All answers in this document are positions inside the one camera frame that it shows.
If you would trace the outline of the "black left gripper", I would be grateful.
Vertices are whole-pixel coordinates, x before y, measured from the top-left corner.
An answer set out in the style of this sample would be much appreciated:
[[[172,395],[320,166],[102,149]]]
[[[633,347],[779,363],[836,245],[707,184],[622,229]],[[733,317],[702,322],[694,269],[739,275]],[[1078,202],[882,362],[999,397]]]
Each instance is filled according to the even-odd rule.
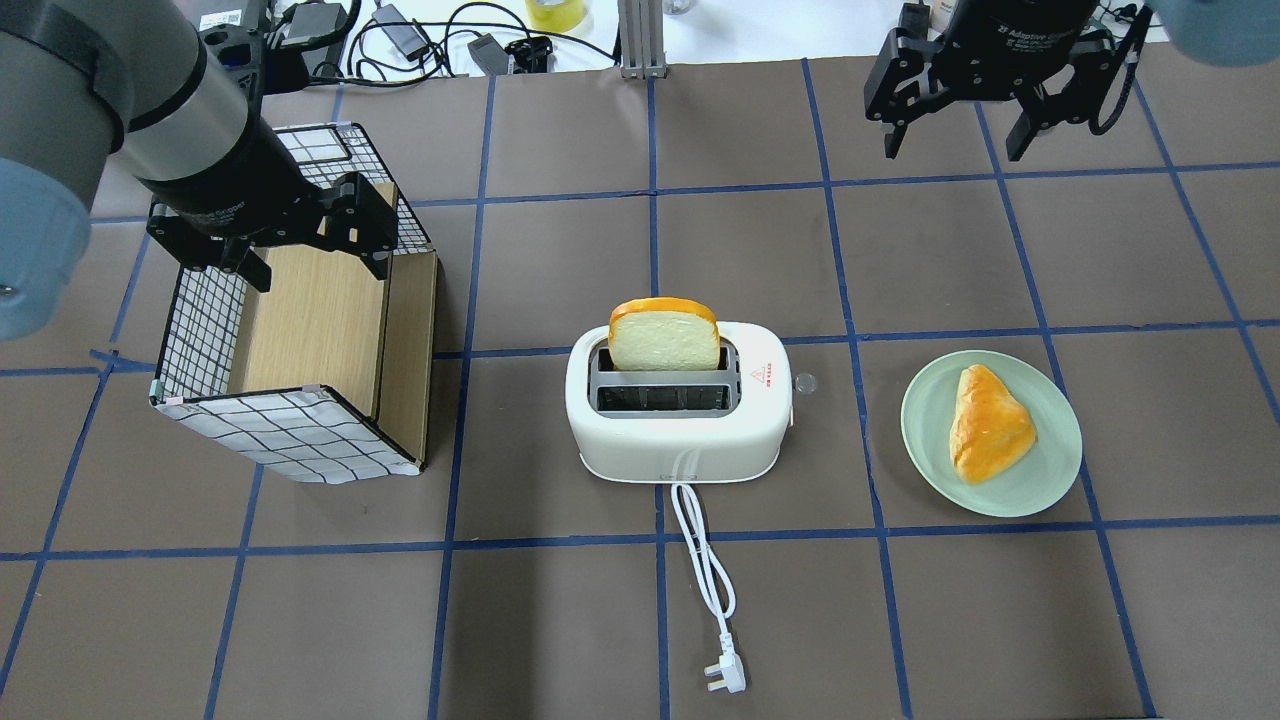
[[[148,179],[147,188],[147,232],[186,270],[214,268],[266,293],[273,272],[256,250],[302,245],[357,258],[376,281],[390,274],[397,210],[358,172],[320,186],[285,150],[236,150],[193,176]]]

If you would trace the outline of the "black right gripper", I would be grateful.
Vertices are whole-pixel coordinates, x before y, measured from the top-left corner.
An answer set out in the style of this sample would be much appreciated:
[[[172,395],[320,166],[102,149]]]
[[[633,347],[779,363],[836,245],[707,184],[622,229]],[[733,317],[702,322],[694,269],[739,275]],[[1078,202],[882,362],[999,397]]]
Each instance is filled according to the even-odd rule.
[[[936,41],[927,32],[891,29],[864,85],[865,118],[882,126],[884,156],[899,155],[913,122],[959,101],[1018,100],[1021,115],[1005,140],[1010,161],[1021,160],[1037,135],[1064,122],[1106,135],[1130,96],[1140,31],[1120,41],[1107,29],[1083,35],[1096,6],[955,1]],[[1043,82],[1068,65],[1070,79],[1048,94]]]

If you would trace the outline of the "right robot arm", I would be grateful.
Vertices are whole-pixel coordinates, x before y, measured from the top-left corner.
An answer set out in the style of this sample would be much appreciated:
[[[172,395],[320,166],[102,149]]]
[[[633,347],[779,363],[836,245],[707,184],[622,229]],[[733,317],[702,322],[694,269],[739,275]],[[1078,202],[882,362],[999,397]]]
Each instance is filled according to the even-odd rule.
[[[864,85],[868,120],[884,128],[896,158],[908,127],[954,102],[1021,109],[1009,160],[1062,123],[1107,133],[1126,106],[1153,24],[1183,55],[1211,67],[1254,67],[1277,58],[1275,1],[1147,1],[1116,38],[1093,22],[1097,1],[957,1],[933,32],[931,9],[906,3]]]

